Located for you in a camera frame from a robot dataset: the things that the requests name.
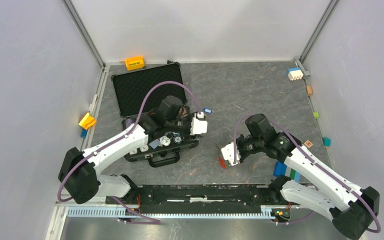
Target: marble patterned surface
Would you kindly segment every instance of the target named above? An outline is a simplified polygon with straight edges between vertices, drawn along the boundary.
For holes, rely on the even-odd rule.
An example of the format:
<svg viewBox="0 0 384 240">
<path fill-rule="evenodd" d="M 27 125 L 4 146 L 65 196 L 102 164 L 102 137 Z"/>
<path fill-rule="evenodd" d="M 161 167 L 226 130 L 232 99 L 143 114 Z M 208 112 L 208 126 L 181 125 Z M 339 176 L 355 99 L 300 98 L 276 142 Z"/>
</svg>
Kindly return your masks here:
<svg viewBox="0 0 384 240">
<path fill-rule="evenodd" d="M 148 161 L 128 162 L 121 158 L 102 174 L 127 174 L 136 184 L 262 184 L 270 183 L 276 161 L 264 153 L 249 156 L 244 163 L 221 168 L 216 144 L 233 139 L 234 128 L 245 114 L 263 113 L 287 128 L 302 142 L 310 140 L 313 154 L 324 163 L 328 155 L 310 106 L 303 81 L 290 81 L 286 71 L 293 62 L 185 63 L 183 82 L 196 95 L 202 108 L 211 108 L 208 131 L 199 146 L 180 152 L 175 164 L 153 168 Z M 111 66 L 97 118 L 92 145 L 97 145 L 123 130 L 122 118 L 111 76 L 126 72 L 121 65 Z M 195 109 L 188 96 L 189 106 Z M 248 135 L 244 123 L 239 134 Z"/>
</svg>

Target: wooden block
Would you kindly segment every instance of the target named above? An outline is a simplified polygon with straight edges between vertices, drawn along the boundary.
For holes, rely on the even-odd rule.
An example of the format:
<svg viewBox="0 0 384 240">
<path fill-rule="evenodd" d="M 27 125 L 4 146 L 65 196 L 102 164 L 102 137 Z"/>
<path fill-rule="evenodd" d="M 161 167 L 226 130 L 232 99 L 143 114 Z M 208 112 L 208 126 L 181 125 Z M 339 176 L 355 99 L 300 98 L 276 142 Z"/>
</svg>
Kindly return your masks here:
<svg viewBox="0 0 384 240">
<path fill-rule="evenodd" d="M 308 96 L 311 96 L 311 95 L 313 95 L 313 89 L 312 89 L 312 87 L 311 86 L 307 86 L 307 94 L 308 94 Z"/>
<path fill-rule="evenodd" d="M 304 142 L 304 146 L 306 146 L 309 149 L 313 146 L 313 143 L 310 140 L 307 140 Z"/>
</svg>

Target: teal block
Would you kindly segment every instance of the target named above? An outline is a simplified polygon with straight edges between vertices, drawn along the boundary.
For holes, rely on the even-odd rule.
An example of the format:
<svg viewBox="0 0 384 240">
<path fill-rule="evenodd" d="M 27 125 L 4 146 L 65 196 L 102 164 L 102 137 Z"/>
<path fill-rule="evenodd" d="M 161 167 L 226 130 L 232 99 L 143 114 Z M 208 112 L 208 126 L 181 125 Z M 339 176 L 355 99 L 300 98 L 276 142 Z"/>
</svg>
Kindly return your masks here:
<svg viewBox="0 0 384 240">
<path fill-rule="evenodd" d="M 323 145 L 325 147 L 330 147 L 331 146 L 331 139 L 328 138 L 327 136 L 324 136 L 321 138 L 323 140 Z"/>
</svg>

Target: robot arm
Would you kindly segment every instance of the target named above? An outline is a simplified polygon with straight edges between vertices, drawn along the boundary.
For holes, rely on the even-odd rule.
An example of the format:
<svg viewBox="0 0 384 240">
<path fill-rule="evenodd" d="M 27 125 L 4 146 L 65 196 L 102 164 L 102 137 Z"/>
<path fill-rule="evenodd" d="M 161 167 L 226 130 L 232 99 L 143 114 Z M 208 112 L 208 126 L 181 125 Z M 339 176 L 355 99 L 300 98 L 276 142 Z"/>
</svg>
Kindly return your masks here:
<svg viewBox="0 0 384 240">
<path fill-rule="evenodd" d="M 250 135 L 240 135 L 235 139 L 237 161 L 234 160 L 233 142 L 221 149 L 223 159 L 230 166 L 243 163 L 251 154 L 263 152 L 299 172 L 318 189 L 301 185 L 287 176 L 279 176 L 269 186 L 271 199 L 297 203 L 325 216 L 350 239 L 358 239 L 367 230 L 374 219 L 356 195 L 368 203 L 377 216 L 380 195 L 374 188 L 362 189 L 340 176 L 290 135 L 312 160 L 308 159 L 285 132 L 276 132 L 263 114 L 250 116 L 245 124 Z"/>
<path fill-rule="evenodd" d="M 199 112 L 190 113 L 189 108 L 183 106 L 180 99 L 168 96 L 157 109 L 141 116 L 137 125 L 133 124 L 114 137 L 83 151 L 79 151 L 76 147 L 68 150 L 58 179 L 63 182 L 68 172 L 87 158 L 64 185 L 74 201 L 83 204 L 95 196 L 122 198 L 131 188 L 127 177 L 100 175 L 100 173 L 111 163 L 159 139 L 166 132 L 177 132 L 181 137 L 204 134 L 207 132 L 205 115 Z"/>
</svg>

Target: case lid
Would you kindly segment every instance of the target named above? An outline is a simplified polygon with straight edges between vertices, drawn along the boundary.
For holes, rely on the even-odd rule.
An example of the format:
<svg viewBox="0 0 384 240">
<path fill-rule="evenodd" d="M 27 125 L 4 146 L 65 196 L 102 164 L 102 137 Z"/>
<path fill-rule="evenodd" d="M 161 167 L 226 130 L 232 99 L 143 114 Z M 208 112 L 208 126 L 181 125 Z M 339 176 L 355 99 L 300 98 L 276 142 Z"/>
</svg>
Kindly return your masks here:
<svg viewBox="0 0 384 240">
<path fill-rule="evenodd" d="M 169 63 L 162 66 L 144 68 L 132 72 L 113 75 L 111 77 L 117 97 L 120 115 L 124 118 L 135 117 L 141 108 L 142 101 L 155 85 L 164 81 L 174 81 L 183 84 L 180 64 Z M 183 104 L 187 103 L 185 90 L 174 84 L 158 87 L 146 101 L 143 112 L 146 113 L 160 106 L 167 96 L 179 98 Z"/>
</svg>

